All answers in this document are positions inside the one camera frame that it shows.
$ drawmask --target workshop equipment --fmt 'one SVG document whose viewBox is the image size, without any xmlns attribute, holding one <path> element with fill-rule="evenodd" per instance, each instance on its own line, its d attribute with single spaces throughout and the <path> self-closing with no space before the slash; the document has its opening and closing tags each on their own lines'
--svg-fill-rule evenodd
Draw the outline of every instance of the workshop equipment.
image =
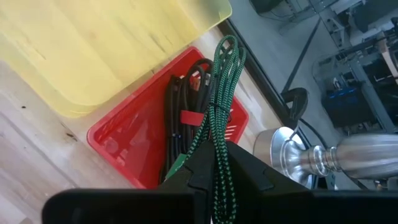
<svg viewBox="0 0 398 224">
<path fill-rule="evenodd" d="M 88 144 L 135 187 L 158 186 L 169 137 L 164 121 L 167 84 L 172 75 L 186 75 L 201 58 L 198 49 L 188 48 L 88 130 Z M 230 115 L 225 138 L 238 142 L 249 116 L 235 97 Z"/>
<path fill-rule="evenodd" d="M 3 1 L 0 59 L 76 118 L 230 15 L 228 0 Z"/>
<path fill-rule="evenodd" d="M 302 140 L 287 127 L 262 132 L 254 155 L 292 180 L 306 185 L 312 174 L 326 177 L 344 172 L 355 179 L 384 179 L 398 175 L 398 135 L 361 134 L 336 147 L 303 148 Z"/>
<path fill-rule="evenodd" d="M 234 222 L 390 223 L 397 192 L 309 190 L 227 142 L 238 203 Z M 73 189 L 44 205 L 43 224 L 209 224 L 215 193 L 215 146 L 205 141 L 171 178 L 155 190 Z"/>
</svg>

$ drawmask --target silver metal part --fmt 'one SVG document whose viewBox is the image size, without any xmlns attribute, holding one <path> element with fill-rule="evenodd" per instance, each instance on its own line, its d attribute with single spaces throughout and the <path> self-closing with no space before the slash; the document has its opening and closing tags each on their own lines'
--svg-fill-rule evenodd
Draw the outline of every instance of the silver metal part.
<svg viewBox="0 0 398 224">
<path fill-rule="evenodd" d="M 331 171 L 343 171 L 355 179 L 398 176 L 398 135 L 362 134 L 330 149 L 313 146 L 305 150 L 300 137 L 293 133 L 286 127 L 262 132 L 254 155 L 302 185 L 308 184 L 312 174 L 326 177 Z"/>
</svg>

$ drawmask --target yellow container lid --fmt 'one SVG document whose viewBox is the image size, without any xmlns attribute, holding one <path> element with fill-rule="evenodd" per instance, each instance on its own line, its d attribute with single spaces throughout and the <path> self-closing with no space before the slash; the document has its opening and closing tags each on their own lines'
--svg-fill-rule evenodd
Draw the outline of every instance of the yellow container lid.
<svg viewBox="0 0 398 224">
<path fill-rule="evenodd" d="M 0 58 L 79 117 L 230 15 L 228 0 L 4 1 Z"/>
</svg>

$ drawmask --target grey floor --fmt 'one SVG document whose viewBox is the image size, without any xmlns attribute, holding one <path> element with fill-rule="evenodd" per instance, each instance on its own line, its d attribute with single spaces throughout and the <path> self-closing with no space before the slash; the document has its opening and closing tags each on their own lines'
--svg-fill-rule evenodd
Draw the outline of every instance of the grey floor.
<svg viewBox="0 0 398 224">
<path fill-rule="evenodd" d="M 281 92 L 320 16 L 323 17 L 330 11 L 302 21 L 281 35 L 279 27 L 284 22 L 280 20 L 283 20 L 284 17 L 276 17 L 271 13 L 261 17 L 256 14 L 249 0 L 230 0 L 230 2 L 233 7 L 231 20 L 248 43 L 277 91 Z M 286 15 L 289 13 L 287 9 L 283 2 L 273 12 L 278 16 Z M 310 92 L 310 101 L 303 119 L 325 138 L 329 146 L 337 145 L 342 136 L 334 129 L 322 107 L 321 94 L 313 79 L 312 67 L 318 58 L 333 54 L 337 50 L 328 30 L 321 22 L 291 86 L 291 88 L 304 87 Z M 312 144 L 319 144 L 319 140 L 311 130 L 303 125 L 301 127 Z M 358 189 L 358 186 L 344 174 L 336 174 L 336 186 L 339 189 Z"/>
</svg>

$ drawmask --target metal frame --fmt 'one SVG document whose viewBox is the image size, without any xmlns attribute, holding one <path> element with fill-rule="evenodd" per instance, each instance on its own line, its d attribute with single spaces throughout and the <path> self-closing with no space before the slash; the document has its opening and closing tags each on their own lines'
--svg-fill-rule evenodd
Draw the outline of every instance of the metal frame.
<svg viewBox="0 0 398 224">
<path fill-rule="evenodd" d="M 254 80 L 254 83 L 260 89 L 262 95 L 266 98 L 272 109 L 275 111 L 275 114 L 279 118 L 280 122 L 287 127 L 291 128 L 292 121 L 289 118 L 289 108 L 284 103 L 281 95 L 275 89 L 269 77 L 267 76 L 264 69 L 261 67 L 260 63 L 258 62 L 256 56 L 251 51 L 248 44 L 242 38 L 242 35 L 239 33 L 237 28 L 234 26 L 233 22 L 230 19 L 225 20 L 221 24 L 218 25 L 218 28 L 224 35 L 234 35 L 238 39 L 238 43 L 240 47 L 243 47 L 247 50 L 247 57 L 245 62 L 245 68 L 248 71 L 250 77 Z M 309 140 L 304 135 L 301 128 L 298 129 L 297 134 L 302 139 L 306 148 L 311 146 Z M 313 178 L 313 189 L 318 188 L 318 184 L 320 183 L 320 179 L 315 176 Z M 325 179 L 322 179 L 322 182 L 326 183 L 328 189 L 334 190 L 335 185 L 335 176 L 329 175 Z"/>
</svg>

